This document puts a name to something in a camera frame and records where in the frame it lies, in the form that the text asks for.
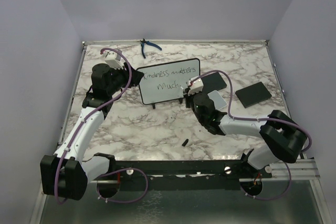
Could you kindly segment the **black framed whiteboard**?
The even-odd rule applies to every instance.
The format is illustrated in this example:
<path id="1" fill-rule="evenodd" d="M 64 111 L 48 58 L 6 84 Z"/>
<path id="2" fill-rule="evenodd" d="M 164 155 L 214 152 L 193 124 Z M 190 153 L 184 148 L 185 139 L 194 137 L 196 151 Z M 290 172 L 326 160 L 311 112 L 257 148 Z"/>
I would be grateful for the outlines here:
<path id="1" fill-rule="evenodd" d="M 142 103 L 151 105 L 183 97 L 182 90 L 192 77 L 200 75 L 200 60 L 185 59 L 137 68 L 144 73 L 139 83 Z"/>

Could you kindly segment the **black rectangular eraser block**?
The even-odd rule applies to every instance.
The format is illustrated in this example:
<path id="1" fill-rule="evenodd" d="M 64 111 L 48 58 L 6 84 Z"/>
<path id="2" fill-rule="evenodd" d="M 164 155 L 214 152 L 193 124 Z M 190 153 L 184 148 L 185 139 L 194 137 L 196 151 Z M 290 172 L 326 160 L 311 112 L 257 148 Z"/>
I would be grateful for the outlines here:
<path id="1" fill-rule="evenodd" d="M 203 82 L 202 91 L 205 93 L 210 93 L 214 90 L 222 90 L 227 87 L 226 82 L 218 72 L 211 73 L 201 78 Z"/>

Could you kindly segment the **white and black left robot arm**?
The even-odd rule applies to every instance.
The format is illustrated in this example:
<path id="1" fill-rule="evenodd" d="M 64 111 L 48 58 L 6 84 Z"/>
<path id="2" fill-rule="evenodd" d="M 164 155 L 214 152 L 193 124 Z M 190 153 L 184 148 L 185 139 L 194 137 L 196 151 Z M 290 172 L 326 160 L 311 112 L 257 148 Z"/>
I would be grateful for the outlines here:
<path id="1" fill-rule="evenodd" d="M 54 154 L 45 155 L 40 162 L 44 194 L 56 199 L 79 200 L 91 181 L 100 176 L 110 179 L 115 175 L 113 155 L 96 153 L 86 162 L 83 157 L 113 102 L 121 98 L 127 88 L 138 86 L 143 77 L 143 72 L 127 64 L 120 69 L 113 69 L 106 63 L 92 68 L 92 85 L 83 100 L 77 123 Z"/>

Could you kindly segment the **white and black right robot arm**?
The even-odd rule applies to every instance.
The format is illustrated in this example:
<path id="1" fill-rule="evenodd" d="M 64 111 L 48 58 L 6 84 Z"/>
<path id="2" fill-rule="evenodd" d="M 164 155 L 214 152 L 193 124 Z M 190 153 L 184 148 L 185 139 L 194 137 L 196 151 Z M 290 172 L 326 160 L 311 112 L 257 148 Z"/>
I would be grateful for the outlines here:
<path id="1" fill-rule="evenodd" d="M 217 110 L 214 100 L 204 92 L 185 94 L 184 98 L 186 107 L 192 109 L 201 126 L 211 134 L 246 135 L 265 141 L 263 146 L 250 151 L 241 164 L 246 177 L 254 177 L 271 163 L 295 163 L 308 138 L 303 129 L 279 110 L 273 110 L 265 121 L 239 120 L 231 118 L 228 112 Z"/>

